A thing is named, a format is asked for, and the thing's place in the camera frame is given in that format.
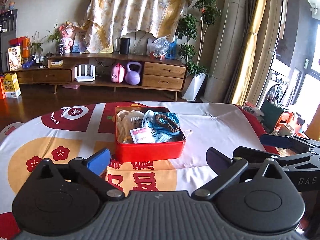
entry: purple kettlebell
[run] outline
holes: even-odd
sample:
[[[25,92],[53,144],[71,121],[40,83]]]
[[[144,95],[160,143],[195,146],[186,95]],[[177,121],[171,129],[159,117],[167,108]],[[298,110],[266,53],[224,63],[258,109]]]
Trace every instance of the purple kettlebell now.
[[[134,71],[130,69],[130,65],[139,66],[138,71]],[[140,72],[142,69],[142,65],[139,62],[129,62],[127,64],[127,74],[125,75],[125,81],[130,85],[138,85],[140,83]]]

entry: white planter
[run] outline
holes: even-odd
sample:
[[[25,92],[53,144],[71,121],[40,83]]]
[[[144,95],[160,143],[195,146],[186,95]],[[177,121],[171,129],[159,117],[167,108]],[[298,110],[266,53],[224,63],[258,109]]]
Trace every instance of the white planter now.
[[[182,99],[186,101],[195,101],[196,96],[199,92],[199,89],[205,79],[205,74],[200,74],[198,76],[194,76],[191,80],[190,85],[187,87],[186,90],[182,91]]]

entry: curtain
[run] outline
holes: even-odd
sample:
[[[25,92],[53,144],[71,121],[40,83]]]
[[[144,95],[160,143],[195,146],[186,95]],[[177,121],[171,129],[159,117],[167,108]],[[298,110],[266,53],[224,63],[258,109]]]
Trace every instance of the curtain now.
[[[320,141],[320,105],[318,106],[317,111],[313,116],[309,127],[306,130],[306,135],[310,139]]]
[[[138,30],[173,39],[187,0],[91,0],[83,28],[88,51],[96,53],[115,38]]]
[[[247,33],[238,67],[232,78],[225,103],[243,105],[252,75],[252,66],[257,43],[257,34],[262,21],[267,0],[247,0]]]

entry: orange box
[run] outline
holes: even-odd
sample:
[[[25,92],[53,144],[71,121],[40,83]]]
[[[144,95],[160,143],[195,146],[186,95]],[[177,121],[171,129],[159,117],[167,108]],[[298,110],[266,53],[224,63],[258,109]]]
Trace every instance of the orange box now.
[[[30,57],[30,51],[29,51],[29,46],[28,46],[29,43],[30,43],[29,38],[25,38],[22,41],[22,57],[24,57],[24,58]]]
[[[170,112],[165,107],[152,107],[152,106],[117,106],[116,114],[121,110],[127,111],[141,111],[146,113],[148,110],[159,113]],[[120,143],[118,142],[118,133],[116,127],[116,160],[121,162],[146,162],[146,161],[159,161],[179,158],[182,154],[186,140],[183,139],[184,134],[179,128],[180,134],[178,141],[165,142],[165,143]]]
[[[0,99],[5,99],[4,88],[2,86],[2,82],[0,82]]]

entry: small white box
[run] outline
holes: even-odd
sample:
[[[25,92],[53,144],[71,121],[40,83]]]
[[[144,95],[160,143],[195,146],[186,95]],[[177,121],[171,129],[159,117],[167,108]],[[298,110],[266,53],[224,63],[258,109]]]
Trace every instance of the small white box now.
[[[52,61],[51,62],[51,65],[52,66],[61,66],[63,64],[63,60],[60,60],[60,61]]]
[[[15,92],[4,92],[7,98],[18,98],[21,95],[20,89]]]

